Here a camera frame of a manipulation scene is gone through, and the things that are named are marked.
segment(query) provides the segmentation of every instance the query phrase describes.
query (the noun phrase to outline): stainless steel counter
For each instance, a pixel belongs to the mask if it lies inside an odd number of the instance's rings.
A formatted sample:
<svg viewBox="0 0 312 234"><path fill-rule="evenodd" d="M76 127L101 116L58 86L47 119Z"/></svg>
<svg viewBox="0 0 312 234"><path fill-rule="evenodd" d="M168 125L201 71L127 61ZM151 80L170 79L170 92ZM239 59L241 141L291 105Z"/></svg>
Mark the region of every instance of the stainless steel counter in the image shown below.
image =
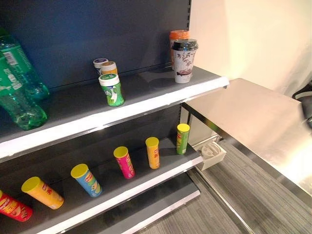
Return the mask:
<svg viewBox="0 0 312 234"><path fill-rule="evenodd" d="M183 106L311 205L312 132L300 102L239 78Z"/></svg>

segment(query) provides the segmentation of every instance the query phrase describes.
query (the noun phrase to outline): dark blue back panel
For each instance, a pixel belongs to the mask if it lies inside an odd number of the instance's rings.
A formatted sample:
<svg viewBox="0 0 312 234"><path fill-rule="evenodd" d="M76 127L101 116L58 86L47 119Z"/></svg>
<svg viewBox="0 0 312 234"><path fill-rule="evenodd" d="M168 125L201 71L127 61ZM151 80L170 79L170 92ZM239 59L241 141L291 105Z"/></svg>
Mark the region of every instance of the dark blue back panel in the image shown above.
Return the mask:
<svg viewBox="0 0 312 234"><path fill-rule="evenodd" d="M0 0L0 24L53 88L96 78L96 58L120 73L169 62L169 32L188 28L189 8L190 0Z"/></svg>

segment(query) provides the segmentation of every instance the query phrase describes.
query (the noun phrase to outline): white wall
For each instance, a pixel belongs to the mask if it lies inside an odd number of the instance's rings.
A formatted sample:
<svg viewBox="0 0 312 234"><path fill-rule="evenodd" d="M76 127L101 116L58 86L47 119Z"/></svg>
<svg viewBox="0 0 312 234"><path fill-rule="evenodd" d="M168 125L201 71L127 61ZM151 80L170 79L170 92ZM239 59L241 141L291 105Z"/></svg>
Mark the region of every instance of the white wall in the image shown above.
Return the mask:
<svg viewBox="0 0 312 234"><path fill-rule="evenodd" d="M291 96L311 79L311 0L192 0L195 66ZM211 131L193 118L194 144Z"/></svg>

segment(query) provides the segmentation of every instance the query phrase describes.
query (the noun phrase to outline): black cup lid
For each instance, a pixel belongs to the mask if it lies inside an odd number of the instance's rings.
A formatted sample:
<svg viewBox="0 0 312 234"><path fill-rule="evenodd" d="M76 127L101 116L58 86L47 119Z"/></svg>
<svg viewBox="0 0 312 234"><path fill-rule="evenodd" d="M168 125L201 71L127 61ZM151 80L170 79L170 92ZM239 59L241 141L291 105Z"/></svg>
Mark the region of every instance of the black cup lid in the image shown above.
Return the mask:
<svg viewBox="0 0 312 234"><path fill-rule="evenodd" d="M173 50L179 51L189 51L189 50L197 50L198 44L195 39L178 39L174 41L172 46Z"/></svg>

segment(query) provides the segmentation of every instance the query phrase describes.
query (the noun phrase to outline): can lid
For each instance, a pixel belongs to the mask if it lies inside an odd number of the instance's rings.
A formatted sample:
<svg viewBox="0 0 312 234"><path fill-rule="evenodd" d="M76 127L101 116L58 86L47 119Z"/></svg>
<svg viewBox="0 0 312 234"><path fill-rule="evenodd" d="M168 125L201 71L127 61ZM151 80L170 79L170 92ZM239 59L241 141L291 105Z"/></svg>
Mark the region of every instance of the can lid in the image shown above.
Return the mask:
<svg viewBox="0 0 312 234"><path fill-rule="evenodd" d="M147 147L153 147L159 144L159 140L156 137L149 137L145 140L145 144Z"/></svg>
<svg viewBox="0 0 312 234"><path fill-rule="evenodd" d="M190 130L190 126L186 123L181 123L177 126L177 129L180 131L180 132L188 132Z"/></svg>
<svg viewBox="0 0 312 234"><path fill-rule="evenodd" d="M21 186L21 190L24 193L28 193L34 190L36 187L38 187L40 184L40 181L41 179L37 176L31 177L23 183L23 185Z"/></svg>
<svg viewBox="0 0 312 234"><path fill-rule="evenodd" d="M170 32L169 39L187 39L190 37L189 30L173 30Z"/></svg>
<svg viewBox="0 0 312 234"><path fill-rule="evenodd" d="M88 166L84 163L76 165L70 172L73 178L80 178L89 170Z"/></svg>
<svg viewBox="0 0 312 234"><path fill-rule="evenodd" d="M117 74L105 74L98 78L101 86L113 86L119 83L119 76Z"/></svg>
<svg viewBox="0 0 312 234"><path fill-rule="evenodd" d="M101 65L101 71L112 71L116 68L116 63L113 61L105 62Z"/></svg>
<svg viewBox="0 0 312 234"><path fill-rule="evenodd" d="M101 68L101 65L105 62L108 62L107 58L97 58L93 60L93 64L95 68Z"/></svg>
<svg viewBox="0 0 312 234"><path fill-rule="evenodd" d="M117 158L125 157L128 153L128 149L125 146L119 146L114 150L114 156Z"/></svg>
<svg viewBox="0 0 312 234"><path fill-rule="evenodd" d="M179 51L197 50L198 49L197 40L195 39L175 40L172 49Z"/></svg>

